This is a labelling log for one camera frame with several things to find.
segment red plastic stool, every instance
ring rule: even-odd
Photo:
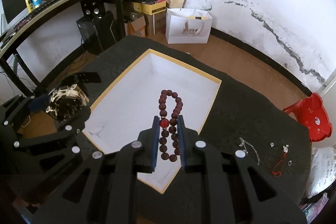
[[[287,114],[293,112],[296,120],[308,127],[311,142],[319,142],[331,136],[333,126],[323,107],[322,98],[317,93],[284,108],[283,111]]]

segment plastic bag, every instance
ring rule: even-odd
[[[310,176],[306,185],[308,198],[317,195],[335,181],[336,149],[332,147],[313,148]]]

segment speaker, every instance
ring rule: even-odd
[[[92,19],[102,17],[106,14],[104,2],[102,0],[82,0],[81,7],[83,14]]]
[[[121,39],[121,33],[111,12],[92,19],[85,15],[76,21],[83,39],[83,46],[89,53],[98,55]]]

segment blue paper cup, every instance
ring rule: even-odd
[[[42,4],[42,0],[32,0],[34,7],[37,8]]]

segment desk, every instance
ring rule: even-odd
[[[34,74],[29,70],[28,66],[24,63],[22,58],[17,52],[17,48],[23,43],[23,41],[31,35],[35,30],[37,30],[41,25],[51,19],[53,16],[64,11],[70,6],[80,2],[82,0],[58,0],[46,8],[42,9],[37,15],[35,15],[27,24],[21,27],[6,43],[5,47],[0,51],[0,66],[3,71],[7,74],[8,78],[18,87],[18,89],[26,96],[31,96],[33,93],[25,86],[25,84],[19,79],[19,77],[13,72],[11,67],[8,65],[7,60],[12,55],[15,54],[18,58],[18,63],[21,65],[22,69],[28,75],[28,77],[33,81],[33,83],[38,87],[45,89],[46,86],[41,86],[41,83],[37,80]],[[123,19],[123,9],[122,0],[115,0],[115,6],[117,8],[118,19]],[[123,20],[119,20],[119,28],[121,30],[122,37],[125,36],[125,27]]]
[[[250,142],[260,157],[260,166],[270,170],[281,159],[283,145],[289,151],[282,175],[274,180],[297,204],[302,199],[310,173],[308,129],[275,107],[266,97],[248,86],[180,52],[148,38],[127,36],[87,64],[82,71],[96,71],[101,84],[87,85],[92,104],[100,94],[142,53],[153,49],[221,79],[221,86],[200,137],[219,151],[233,154],[241,149],[239,138]],[[251,147],[250,157],[256,160]],[[201,175],[180,170],[164,194],[137,182],[137,208],[144,218],[156,224],[201,222]]]

